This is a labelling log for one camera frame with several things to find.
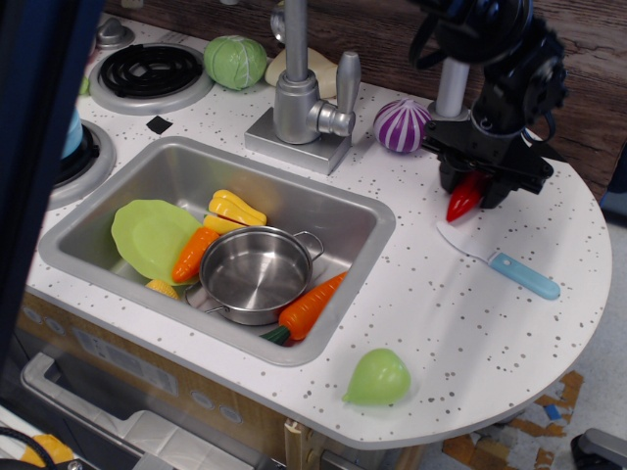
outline speckled countertop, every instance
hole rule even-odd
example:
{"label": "speckled countertop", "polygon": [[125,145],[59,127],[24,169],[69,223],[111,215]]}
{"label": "speckled countertop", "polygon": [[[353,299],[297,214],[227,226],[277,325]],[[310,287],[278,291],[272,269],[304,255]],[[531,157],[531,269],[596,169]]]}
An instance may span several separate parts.
{"label": "speckled countertop", "polygon": [[[135,42],[165,38],[199,51],[206,45],[125,23]],[[114,141],[114,172],[150,142],[179,135],[380,200],[393,211],[392,237],[315,360],[294,367],[267,363],[52,268],[38,254],[27,290],[351,447],[435,442],[513,414],[560,377],[599,324],[611,277],[603,215],[570,165],[552,162],[555,174],[540,196],[512,192],[496,209],[458,220],[461,230],[480,233],[555,280],[556,301],[462,255],[435,228],[449,201],[437,159],[421,151],[393,154],[371,134],[377,111],[403,96],[362,85],[354,146],[330,176],[244,148],[244,132],[273,102],[273,88],[264,83],[242,92],[214,86],[194,105],[162,115],[173,125],[161,136],[146,126],[152,117],[122,116],[89,97],[78,99],[81,118]],[[48,211],[43,233],[75,206]],[[375,348],[392,349],[404,361],[410,392],[393,406],[344,403],[355,365]]]}

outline stovetop burner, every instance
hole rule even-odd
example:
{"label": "stovetop burner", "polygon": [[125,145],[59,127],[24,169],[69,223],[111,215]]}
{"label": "stovetop burner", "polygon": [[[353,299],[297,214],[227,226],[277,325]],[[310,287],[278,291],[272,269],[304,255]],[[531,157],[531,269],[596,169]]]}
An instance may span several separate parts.
{"label": "stovetop burner", "polygon": [[89,169],[93,159],[100,155],[100,148],[94,143],[91,131],[82,126],[82,140],[71,154],[61,159],[61,168],[55,179],[55,186],[72,181]]}
{"label": "stovetop burner", "polygon": [[105,182],[116,164],[116,150],[111,137],[92,122],[82,120],[81,124],[83,140],[75,152],[62,160],[64,174],[57,177],[48,211],[78,201],[93,192]]}
{"label": "stovetop burner", "polygon": [[100,79],[122,98],[153,98],[185,89],[202,72],[203,66],[184,49],[137,44],[109,56]]}
{"label": "stovetop burner", "polygon": [[214,83],[200,52],[180,44],[137,44],[120,49],[94,67],[89,92],[103,108],[149,116],[185,108]]}

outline orange carrot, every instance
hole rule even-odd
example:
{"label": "orange carrot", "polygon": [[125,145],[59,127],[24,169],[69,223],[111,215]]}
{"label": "orange carrot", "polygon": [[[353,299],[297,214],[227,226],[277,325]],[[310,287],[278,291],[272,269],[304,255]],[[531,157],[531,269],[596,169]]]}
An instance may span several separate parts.
{"label": "orange carrot", "polygon": [[279,327],[262,337],[278,345],[282,345],[288,338],[296,341],[305,339],[345,276],[346,272],[343,272],[315,286],[284,308],[278,317]]}
{"label": "orange carrot", "polygon": [[198,274],[205,251],[218,237],[217,232],[205,226],[196,230],[178,256],[178,261],[172,269],[172,280],[185,282]]}

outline plastic plate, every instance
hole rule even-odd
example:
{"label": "plastic plate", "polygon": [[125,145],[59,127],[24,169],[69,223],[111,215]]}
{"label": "plastic plate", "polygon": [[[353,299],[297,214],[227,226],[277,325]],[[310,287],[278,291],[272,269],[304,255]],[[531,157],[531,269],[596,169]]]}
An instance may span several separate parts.
{"label": "plastic plate", "polygon": [[174,264],[200,226],[189,212],[166,201],[135,200],[116,212],[111,233],[120,256],[137,272],[175,286]]}

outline green cabbage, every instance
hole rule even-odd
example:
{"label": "green cabbage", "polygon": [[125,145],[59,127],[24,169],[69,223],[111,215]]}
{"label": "green cabbage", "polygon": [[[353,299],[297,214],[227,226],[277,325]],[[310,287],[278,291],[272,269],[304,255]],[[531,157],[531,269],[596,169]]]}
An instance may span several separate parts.
{"label": "green cabbage", "polygon": [[221,36],[205,48],[205,69],[216,82],[232,90],[257,83],[265,72],[264,46],[242,36]]}

